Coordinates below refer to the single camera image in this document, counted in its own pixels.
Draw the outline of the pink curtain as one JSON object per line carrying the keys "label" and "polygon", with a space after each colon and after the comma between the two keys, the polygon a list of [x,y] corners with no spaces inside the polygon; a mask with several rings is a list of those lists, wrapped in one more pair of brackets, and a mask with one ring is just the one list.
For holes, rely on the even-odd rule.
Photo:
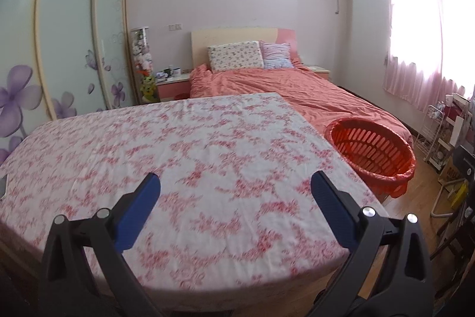
{"label": "pink curtain", "polygon": [[386,92],[418,110],[474,94],[474,0],[390,0]]}

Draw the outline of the wall power outlet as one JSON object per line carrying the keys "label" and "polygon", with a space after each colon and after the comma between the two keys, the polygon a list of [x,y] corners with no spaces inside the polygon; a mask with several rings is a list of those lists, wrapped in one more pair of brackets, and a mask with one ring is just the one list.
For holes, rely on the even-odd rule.
{"label": "wall power outlet", "polygon": [[169,28],[169,31],[181,31],[182,24],[181,23],[171,24],[168,26],[168,28]]}

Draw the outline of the coral orange duvet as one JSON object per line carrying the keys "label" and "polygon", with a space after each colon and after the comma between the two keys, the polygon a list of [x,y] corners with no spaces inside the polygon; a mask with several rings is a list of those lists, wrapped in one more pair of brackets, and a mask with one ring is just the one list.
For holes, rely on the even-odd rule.
{"label": "coral orange duvet", "polygon": [[300,64],[284,69],[249,68],[225,72],[212,72],[200,65],[192,70],[190,83],[192,98],[275,92],[320,133],[335,120],[359,117],[384,125],[409,145],[413,144],[409,129],[392,114]]}

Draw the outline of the orange plastic basket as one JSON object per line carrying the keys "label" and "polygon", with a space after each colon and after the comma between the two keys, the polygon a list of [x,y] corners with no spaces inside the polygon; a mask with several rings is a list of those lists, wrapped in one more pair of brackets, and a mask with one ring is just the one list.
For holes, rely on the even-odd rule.
{"label": "orange plastic basket", "polygon": [[395,131],[364,118],[346,117],[330,123],[324,136],[373,194],[396,199],[407,192],[416,158]]}

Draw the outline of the floral pillow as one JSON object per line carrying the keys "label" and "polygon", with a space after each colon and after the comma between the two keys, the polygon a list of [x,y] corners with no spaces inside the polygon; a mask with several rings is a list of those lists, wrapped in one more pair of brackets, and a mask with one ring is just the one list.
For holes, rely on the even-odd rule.
{"label": "floral pillow", "polygon": [[208,60],[213,72],[263,68],[263,59],[258,41],[209,46]]}

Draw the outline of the pink nightstand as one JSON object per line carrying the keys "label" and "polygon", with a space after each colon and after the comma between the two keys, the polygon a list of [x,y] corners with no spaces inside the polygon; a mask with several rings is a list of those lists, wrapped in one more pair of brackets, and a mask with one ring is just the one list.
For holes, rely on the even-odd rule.
{"label": "pink nightstand", "polygon": [[190,74],[185,73],[158,82],[156,88],[161,102],[189,99],[191,91]]}

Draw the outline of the floral pink white bedspread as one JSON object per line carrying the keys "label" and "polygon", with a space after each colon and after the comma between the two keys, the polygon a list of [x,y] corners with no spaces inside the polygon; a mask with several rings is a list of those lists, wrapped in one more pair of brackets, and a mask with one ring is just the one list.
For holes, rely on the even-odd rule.
{"label": "floral pink white bedspread", "polygon": [[110,208],[158,175],[161,195],[125,259],[172,310],[229,310],[313,283],[347,257],[312,197],[323,171],[380,215],[336,150],[275,93],[90,113],[41,125],[1,164],[1,239],[41,257],[56,215]]}

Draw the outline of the plush toy display tube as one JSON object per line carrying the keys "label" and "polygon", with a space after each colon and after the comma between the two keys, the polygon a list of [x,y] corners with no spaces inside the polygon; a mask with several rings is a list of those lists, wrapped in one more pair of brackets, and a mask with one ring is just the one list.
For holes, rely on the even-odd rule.
{"label": "plush toy display tube", "polygon": [[130,50],[138,100],[141,104],[159,102],[155,73],[147,37],[149,27],[130,31]]}

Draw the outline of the striped pink pillow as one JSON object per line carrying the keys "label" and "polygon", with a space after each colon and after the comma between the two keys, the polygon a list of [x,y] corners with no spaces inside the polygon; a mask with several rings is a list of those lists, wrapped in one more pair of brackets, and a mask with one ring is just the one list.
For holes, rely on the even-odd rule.
{"label": "striped pink pillow", "polygon": [[293,68],[291,60],[291,45],[285,43],[269,43],[260,41],[260,50],[264,69]]}

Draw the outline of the flower pattern wardrobe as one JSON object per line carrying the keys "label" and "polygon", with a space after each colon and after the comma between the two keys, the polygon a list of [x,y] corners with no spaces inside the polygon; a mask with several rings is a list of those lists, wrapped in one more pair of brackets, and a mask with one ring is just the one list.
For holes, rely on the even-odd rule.
{"label": "flower pattern wardrobe", "polygon": [[45,122],[134,105],[126,0],[1,0],[1,157]]}

